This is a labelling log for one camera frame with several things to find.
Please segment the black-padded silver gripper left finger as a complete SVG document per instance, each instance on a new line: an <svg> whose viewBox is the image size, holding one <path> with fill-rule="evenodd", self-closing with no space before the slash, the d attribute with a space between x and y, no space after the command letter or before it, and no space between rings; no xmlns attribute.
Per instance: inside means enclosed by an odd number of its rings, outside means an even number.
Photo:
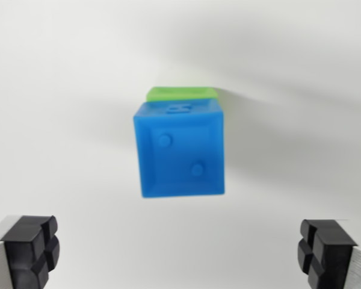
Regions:
<svg viewBox="0 0 361 289"><path fill-rule="evenodd" d="M0 222L0 289L41 289L57 266L55 216L7 216Z"/></svg>

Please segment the black-padded silver gripper right finger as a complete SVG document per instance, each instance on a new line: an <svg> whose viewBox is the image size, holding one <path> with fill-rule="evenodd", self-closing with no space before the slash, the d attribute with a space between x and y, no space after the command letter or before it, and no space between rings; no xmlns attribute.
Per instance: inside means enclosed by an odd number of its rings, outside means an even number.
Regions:
<svg viewBox="0 0 361 289"><path fill-rule="evenodd" d="M361 288L361 222L304 219L297 254L311 288Z"/></svg>

